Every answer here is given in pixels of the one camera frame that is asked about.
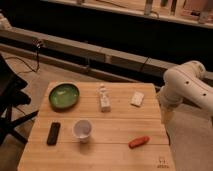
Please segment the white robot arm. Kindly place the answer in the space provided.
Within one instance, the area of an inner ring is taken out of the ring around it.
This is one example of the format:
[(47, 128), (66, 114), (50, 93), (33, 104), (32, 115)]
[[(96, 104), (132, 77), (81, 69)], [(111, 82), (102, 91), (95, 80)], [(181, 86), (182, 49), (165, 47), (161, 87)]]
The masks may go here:
[(164, 72), (164, 85), (157, 93), (163, 124), (172, 119), (173, 110), (183, 99), (188, 99), (213, 116), (213, 87), (202, 81), (205, 72), (204, 65), (199, 61), (188, 61)]

